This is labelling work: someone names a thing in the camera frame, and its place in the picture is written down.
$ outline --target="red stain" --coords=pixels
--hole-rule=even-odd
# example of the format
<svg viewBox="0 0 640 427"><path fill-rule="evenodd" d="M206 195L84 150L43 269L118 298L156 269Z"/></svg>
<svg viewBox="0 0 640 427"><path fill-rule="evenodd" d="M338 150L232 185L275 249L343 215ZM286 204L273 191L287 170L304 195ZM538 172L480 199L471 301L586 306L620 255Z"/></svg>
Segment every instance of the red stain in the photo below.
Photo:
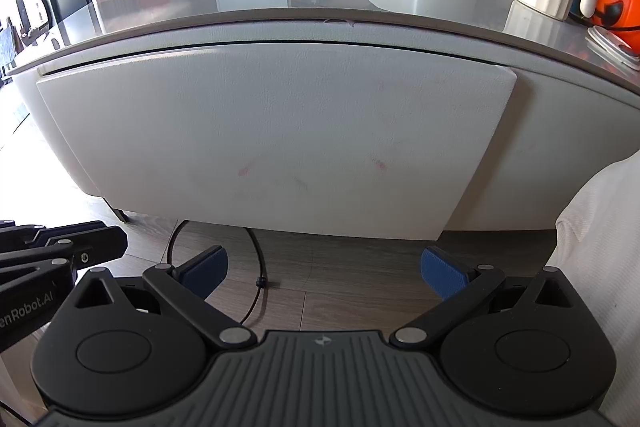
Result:
<svg viewBox="0 0 640 427"><path fill-rule="evenodd" d="M371 161L373 162L373 165L375 165L378 169L380 169L381 171L386 171L386 163L384 163L382 160L379 160L378 158L372 158Z"/></svg>
<svg viewBox="0 0 640 427"><path fill-rule="evenodd" d="M238 176L246 176L247 173L251 170L251 168L255 165L256 161L258 160L258 158L254 158L253 160L251 160L249 163L247 163L247 165L245 165L244 167L242 167L239 171L238 171Z"/></svg>

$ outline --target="wooden floor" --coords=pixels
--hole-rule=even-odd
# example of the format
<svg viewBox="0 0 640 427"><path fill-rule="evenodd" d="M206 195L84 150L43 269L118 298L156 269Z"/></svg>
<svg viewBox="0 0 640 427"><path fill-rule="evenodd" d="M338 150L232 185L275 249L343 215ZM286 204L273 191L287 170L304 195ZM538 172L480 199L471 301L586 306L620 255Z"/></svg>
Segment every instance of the wooden floor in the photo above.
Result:
<svg viewBox="0 0 640 427"><path fill-rule="evenodd" d="M99 198L81 192L47 146L31 117L0 150L0 219L55 227L101 219L121 225ZM140 275L165 257L176 219L128 212L122 225L126 255L107 264L116 276ZM327 237L255 231L265 253L270 287L247 322L265 329L364 329L388 335L439 302L420 278L427 242ZM443 233L438 242L470 264L492 263L512 275L532 275L543 266L555 233ZM229 253L229 273L207 301L240 319L255 293L258 262L244 229L190 223L174 250L174 264L210 245Z"/></svg>

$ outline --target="drawer front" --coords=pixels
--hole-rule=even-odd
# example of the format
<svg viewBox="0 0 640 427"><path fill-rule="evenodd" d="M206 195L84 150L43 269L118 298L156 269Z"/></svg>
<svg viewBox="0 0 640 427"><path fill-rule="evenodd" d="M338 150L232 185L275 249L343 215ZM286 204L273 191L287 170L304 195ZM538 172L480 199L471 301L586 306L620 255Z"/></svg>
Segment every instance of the drawer front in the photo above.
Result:
<svg viewBox="0 0 640 427"><path fill-rule="evenodd" d="M118 208L436 239L515 81L506 68L443 55L262 42L109 60L38 89Z"/></svg>

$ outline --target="red object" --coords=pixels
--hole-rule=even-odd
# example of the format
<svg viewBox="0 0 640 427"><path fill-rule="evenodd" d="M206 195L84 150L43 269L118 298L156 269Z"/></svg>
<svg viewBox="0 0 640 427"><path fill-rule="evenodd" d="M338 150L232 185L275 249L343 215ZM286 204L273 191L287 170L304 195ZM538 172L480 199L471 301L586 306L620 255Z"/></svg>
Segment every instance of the red object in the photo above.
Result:
<svg viewBox="0 0 640 427"><path fill-rule="evenodd" d="M636 53L640 53L640 0L598 0L591 21L619 36ZM617 28L634 28L616 31Z"/></svg>

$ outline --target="blue gripper pad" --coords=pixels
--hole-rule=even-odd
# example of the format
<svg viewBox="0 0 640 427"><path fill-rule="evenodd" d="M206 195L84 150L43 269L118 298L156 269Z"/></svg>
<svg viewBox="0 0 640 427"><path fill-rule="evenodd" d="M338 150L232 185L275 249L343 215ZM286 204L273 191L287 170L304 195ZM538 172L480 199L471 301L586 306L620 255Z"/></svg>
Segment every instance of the blue gripper pad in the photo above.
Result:
<svg viewBox="0 0 640 427"><path fill-rule="evenodd" d="M420 258L422 280L443 300L469 284L469 270L462 265L455 266L451 261L447 254L434 247L426 248Z"/></svg>
<svg viewBox="0 0 640 427"><path fill-rule="evenodd" d="M175 268L173 276L182 286L206 299L225 280L228 268L226 250L215 246Z"/></svg>

